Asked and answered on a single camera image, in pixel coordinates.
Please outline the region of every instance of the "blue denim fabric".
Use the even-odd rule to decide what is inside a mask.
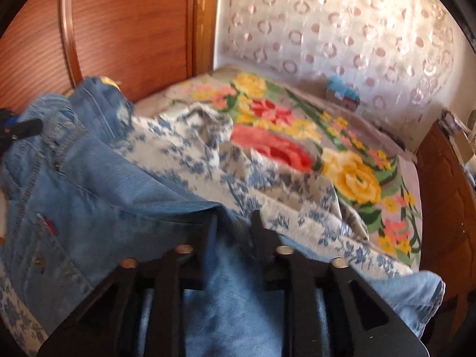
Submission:
[[[22,114],[44,130],[15,142],[1,169],[9,231],[0,256],[17,295],[51,333],[121,259],[156,259],[213,213],[218,268],[207,291],[186,294],[189,354],[278,355],[282,299],[262,291],[258,265],[239,250],[248,222],[115,153],[131,112],[117,89],[88,78],[69,99],[48,95]],[[432,273],[371,284],[417,335],[444,293]]]

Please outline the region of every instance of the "wooden bed frame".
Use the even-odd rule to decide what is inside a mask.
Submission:
[[[6,13],[0,5],[0,107],[21,111],[39,95],[64,93],[89,75],[110,77],[136,102],[213,67],[217,0],[7,2]],[[422,189],[431,182],[420,176]],[[425,214],[432,209],[425,204]],[[442,237],[423,222],[423,243]],[[454,284],[451,291],[458,291]]]

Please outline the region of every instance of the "wall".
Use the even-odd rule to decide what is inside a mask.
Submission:
[[[219,0],[215,66],[238,64],[323,96],[341,76],[358,112],[415,149],[442,107],[464,121],[476,56],[438,0]]]

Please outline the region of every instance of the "bed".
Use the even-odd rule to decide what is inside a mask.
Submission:
[[[248,147],[295,169],[322,171],[339,184],[345,173],[330,170],[329,163],[360,168],[370,184],[365,192],[356,194],[342,182],[339,196],[357,211],[355,224],[368,229],[373,245],[402,264],[415,270],[420,258],[424,263],[423,232],[428,241],[440,237],[425,226],[419,196],[432,180],[418,177],[410,157],[384,134],[352,113],[252,71],[211,72],[218,0],[5,1],[10,9],[0,11],[2,107],[21,111],[41,94],[67,93],[84,76],[110,77],[139,102],[143,115],[205,102],[232,117],[241,145],[254,132],[277,136],[278,145],[278,137],[285,138],[284,154],[276,145]],[[441,1],[476,44],[471,10]],[[460,293],[459,282],[452,283],[446,299]],[[21,302],[14,304],[26,312]],[[39,325],[27,323],[32,340],[40,341]]]

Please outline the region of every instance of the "jeans pocket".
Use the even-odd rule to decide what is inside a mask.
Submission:
[[[92,287],[55,235],[54,227],[37,215],[32,263],[25,282],[26,306],[51,334]]]

